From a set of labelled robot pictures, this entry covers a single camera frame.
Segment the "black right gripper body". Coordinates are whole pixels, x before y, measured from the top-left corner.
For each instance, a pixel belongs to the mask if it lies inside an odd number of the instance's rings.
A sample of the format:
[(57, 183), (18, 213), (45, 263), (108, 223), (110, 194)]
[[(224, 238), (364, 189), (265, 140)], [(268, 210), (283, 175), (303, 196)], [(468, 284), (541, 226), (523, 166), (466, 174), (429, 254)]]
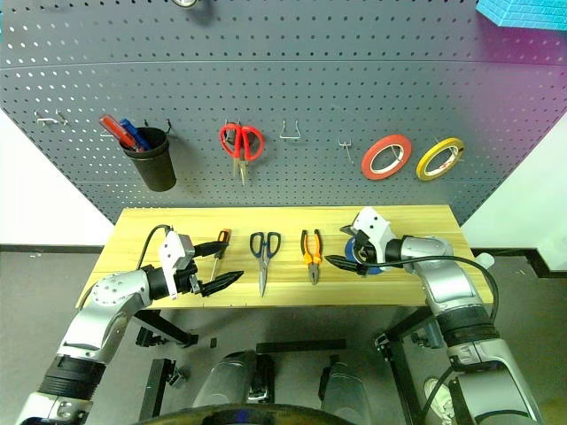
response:
[(384, 262), (384, 256), (361, 230), (355, 232), (353, 256), (358, 268), (372, 268)]

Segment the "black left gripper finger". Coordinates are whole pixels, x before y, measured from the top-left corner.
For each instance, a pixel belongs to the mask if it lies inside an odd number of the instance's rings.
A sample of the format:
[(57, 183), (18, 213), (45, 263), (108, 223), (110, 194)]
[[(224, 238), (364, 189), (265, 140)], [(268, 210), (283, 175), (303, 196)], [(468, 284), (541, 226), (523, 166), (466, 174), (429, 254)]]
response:
[(194, 246), (194, 256), (207, 257), (214, 255), (217, 259), (220, 259), (224, 255), (226, 248), (227, 243), (223, 241), (200, 243)]
[(209, 297), (216, 292), (225, 290), (232, 283), (236, 282), (244, 273), (244, 270), (239, 270), (221, 274), (212, 281), (202, 284), (200, 287), (200, 295), (202, 297)]

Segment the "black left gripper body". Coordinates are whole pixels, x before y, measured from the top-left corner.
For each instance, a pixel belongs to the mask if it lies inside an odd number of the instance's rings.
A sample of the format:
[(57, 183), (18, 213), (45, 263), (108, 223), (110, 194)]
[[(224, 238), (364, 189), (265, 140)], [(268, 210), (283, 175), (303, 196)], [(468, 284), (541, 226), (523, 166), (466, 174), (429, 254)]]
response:
[(206, 248), (203, 245), (196, 245), (193, 254), (186, 254), (175, 261), (175, 287), (178, 293), (201, 292), (202, 282), (197, 278), (198, 267), (195, 257), (206, 256)]

